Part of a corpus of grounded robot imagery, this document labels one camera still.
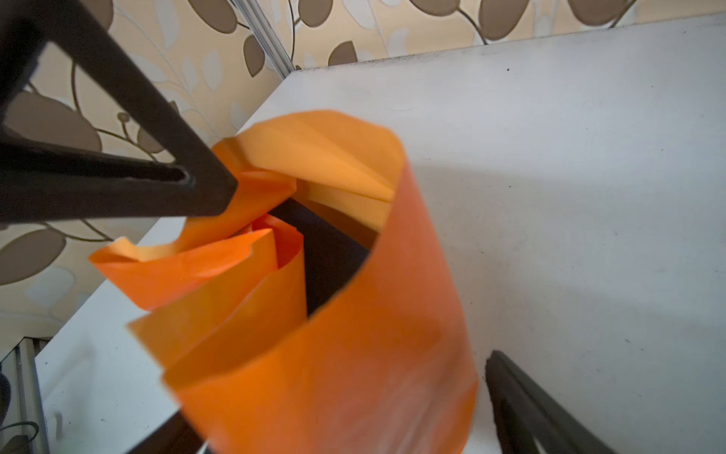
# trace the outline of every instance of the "orange paper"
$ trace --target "orange paper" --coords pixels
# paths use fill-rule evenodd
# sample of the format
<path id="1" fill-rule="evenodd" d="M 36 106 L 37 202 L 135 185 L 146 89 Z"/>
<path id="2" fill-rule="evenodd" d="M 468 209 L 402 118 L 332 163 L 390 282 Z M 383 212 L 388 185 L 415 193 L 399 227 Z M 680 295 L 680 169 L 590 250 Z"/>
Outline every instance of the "orange paper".
<path id="1" fill-rule="evenodd" d="M 224 214 L 188 221 L 171 245 L 119 240 L 91 257 L 153 309 L 131 329 L 187 419 L 219 454 L 460 453 L 478 377 L 398 139 L 310 112 L 257 124 L 214 152 L 240 181 Z M 379 232 L 310 319 L 304 239 L 265 214 L 291 195 L 359 225 L 339 228 Z"/>

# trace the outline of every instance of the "wallpaper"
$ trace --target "wallpaper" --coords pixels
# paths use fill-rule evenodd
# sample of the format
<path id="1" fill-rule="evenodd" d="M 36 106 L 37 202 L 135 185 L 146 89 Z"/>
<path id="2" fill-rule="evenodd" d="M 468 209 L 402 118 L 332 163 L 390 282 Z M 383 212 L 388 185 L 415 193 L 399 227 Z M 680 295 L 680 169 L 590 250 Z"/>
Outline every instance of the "wallpaper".
<path id="1" fill-rule="evenodd" d="M 726 0 L 258 0 L 297 68 L 726 11 Z"/>
<path id="2" fill-rule="evenodd" d="M 280 84 L 227 0 L 83 0 L 197 135 L 234 135 Z M 4 130 L 96 153 L 172 156 L 53 44 Z M 88 256 L 116 238 L 136 242 L 155 219 L 0 224 L 0 358 L 23 336 L 53 336 L 103 281 Z"/>

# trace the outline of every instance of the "white tabletop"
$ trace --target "white tabletop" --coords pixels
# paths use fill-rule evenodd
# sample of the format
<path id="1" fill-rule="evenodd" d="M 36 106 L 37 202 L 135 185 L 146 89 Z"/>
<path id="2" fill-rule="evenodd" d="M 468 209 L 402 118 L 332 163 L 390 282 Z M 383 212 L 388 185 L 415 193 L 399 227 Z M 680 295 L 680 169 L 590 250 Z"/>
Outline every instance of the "white tabletop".
<path id="1" fill-rule="evenodd" d="M 330 108 L 393 129 L 481 375 L 501 349 L 618 452 L 719 453 L 725 22 L 295 72 L 248 125 Z M 179 225 L 163 219 L 145 240 Z M 140 313 L 104 283 L 38 356 L 54 453 L 122 453 L 175 411 L 123 328 Z M 466 452 L 499 452 L 480 390 Z"/>

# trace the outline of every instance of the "black wire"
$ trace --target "black wire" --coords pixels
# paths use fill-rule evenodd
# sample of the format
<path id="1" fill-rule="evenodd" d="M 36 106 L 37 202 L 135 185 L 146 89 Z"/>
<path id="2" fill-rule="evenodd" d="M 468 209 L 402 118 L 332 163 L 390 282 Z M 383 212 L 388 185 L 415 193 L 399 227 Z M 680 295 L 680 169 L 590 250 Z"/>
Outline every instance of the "black wire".
<path id="1" fill-rule="evenodd" d="M 32 421 L 21 421 L 19 423 L 8 424 L 7 426 L 0 427 L 0 431 L 3 431 L 5 429 L 10 429 L 11 427 L 15 427 L 15 426 L 33 426 L 33 428 L 36 430 L 36 433 L 33 434 L 33 436 L 27 442 L 25 442 L 25 444 L 23 446 L 29 445 L 30 442 L 32 442 L 38 436 L 38 433 L 40 433 L 40 431 L 41 431 L 41 428 L 38 426 L 38 424 L 36 424 Z"/>

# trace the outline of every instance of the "beige wall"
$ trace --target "beige wall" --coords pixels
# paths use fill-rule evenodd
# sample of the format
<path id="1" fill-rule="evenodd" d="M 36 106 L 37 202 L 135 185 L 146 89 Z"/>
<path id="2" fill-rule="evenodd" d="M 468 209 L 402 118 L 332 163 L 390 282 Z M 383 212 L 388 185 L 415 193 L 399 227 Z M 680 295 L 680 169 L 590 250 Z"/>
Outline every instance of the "beige wall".
<path id="1" fill-rule="evenodd" d="M 259 0 L 293 63 L 373 60 L 726 11 L 726 0 Z"/>
<path id="2" fill-rule="evenodd" d="M 280 84 L 227 0 L 83 3 L 208 145 L 233 135 Z M 73 73 L 72 62 L 50 44 L 32 87 L 8 109 L 9 132 L 98 153 L 172 160 L 81 69 Z M 103 281 L 88 255 L 109 239 L 138 241 L 154 221 L 0 225 L 0 357 L 22 336 L 54 335 Z"/>

